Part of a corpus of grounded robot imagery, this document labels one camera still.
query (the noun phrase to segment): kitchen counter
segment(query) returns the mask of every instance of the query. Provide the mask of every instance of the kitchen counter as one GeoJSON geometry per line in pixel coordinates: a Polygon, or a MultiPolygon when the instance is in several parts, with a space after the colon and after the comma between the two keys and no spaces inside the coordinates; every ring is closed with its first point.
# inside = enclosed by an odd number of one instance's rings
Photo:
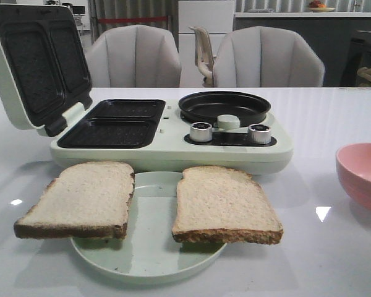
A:
{"type": "Polygon", "coordinates": [[[347,12],[347,11],[331,11],[331,12],[237,12],[235,18],[291,18],[291,17],[371,17],[371,12],[347,12]]]}
{"type": "MultiPolygon", "coordinates": [[[[165,100],[200,91],[94,88],[91,97],[94,102],[165,100]]],[[[347,196],[335,170],[338,148],[371,142],[371,89],[236,91],[267,99],[294,142],[294,156],[283,171],[254,176],[284,225],[282,241],[274,246],[229,244],[202,272],[148,286],[103,276],[75,252],[69,239],[14,236],[14,222],[62,168],[52,161],[51,139],[14,128],[0,102],[0,297],[371,296],[371,211],[347,196]]]]}

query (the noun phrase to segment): frying pan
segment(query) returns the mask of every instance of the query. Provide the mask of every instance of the frying pan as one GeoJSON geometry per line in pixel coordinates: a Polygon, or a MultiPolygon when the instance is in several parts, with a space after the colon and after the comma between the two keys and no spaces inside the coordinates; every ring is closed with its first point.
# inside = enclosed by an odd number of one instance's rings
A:
{"type": "Polygon", "coordinates": [[[248,93],[208,91],[181,98],[179,107],[182,117],[191,123],[216,126],[217,116],[232,114],[239,118],[241,127],[246,127],[262,122],[271,105],[266,99],[248,93]]]}

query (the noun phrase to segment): chair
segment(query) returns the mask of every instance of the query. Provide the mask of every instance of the chair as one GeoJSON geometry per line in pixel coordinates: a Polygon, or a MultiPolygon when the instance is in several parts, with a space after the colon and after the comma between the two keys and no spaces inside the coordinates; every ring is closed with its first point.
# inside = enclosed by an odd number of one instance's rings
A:
{"type": "Polygon", "coordinates": [[[357,76],[361,79],[356,79],[356,87],[371,87],[371,68],[361,67],[357,70],[357,76]]]}
{"type": "Polygon", "coordinates": [[[82,16],[81,15],[73,15],[75,26],[77,27],[77,31],[79,32],[79,35],[83,35],[84,31],[84,24],[82,23],[82,16]]]}
{"type": "Polygon", "coordinates": [[[93,87],[179,87],[181,65],[171,32],[146,25],[105,31],[85,53],[93,87]]]}
{"type": "Polygon", "coordinates": [[[224,37],[213,79],[215,87],[321,87],[324,70],[298,33],[256,26],[224,37]]]}
{"type": "Polygon", "coordinates": [[[189,27],[195,33],[195,65],[203,75],[203,86],[214,87],[213,64],[209,33],[202,27],[189,27]]]}

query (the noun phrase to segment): toast slice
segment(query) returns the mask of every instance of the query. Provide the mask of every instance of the toast slice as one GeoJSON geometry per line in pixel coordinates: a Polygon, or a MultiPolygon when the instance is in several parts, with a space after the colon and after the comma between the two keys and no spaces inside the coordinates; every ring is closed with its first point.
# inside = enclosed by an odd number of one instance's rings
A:
{"type": "Polygon", "coordinates": [[[19,238],[125,238],[133,168],[92,161],[65,169],[14,224],[19,238]]]}
{"type": "Polygon", "coordinates": [[[277,244],[283,226],[258,183],[244,171],[196,166],[177,184],[177,242],[277,244]]]}

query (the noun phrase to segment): fruit plate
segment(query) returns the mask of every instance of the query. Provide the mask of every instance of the fruit plate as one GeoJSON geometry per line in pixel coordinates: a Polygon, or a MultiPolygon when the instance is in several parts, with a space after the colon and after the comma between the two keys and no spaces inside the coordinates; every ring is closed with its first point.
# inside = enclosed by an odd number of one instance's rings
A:
{"type": "Polygon", "coordinates": [[[335,7],[310,7],[313,12],[329,12],[335,10],[335,7]]]}
{"type": "Polygon", "coordinates": [[[181,244],[172,238],[181,178],[178,172],[137,173],[126,238],[72,238],[74,249],[97,271],[128,283],[168,283],[208,267],[226,244],[181,244]]]}

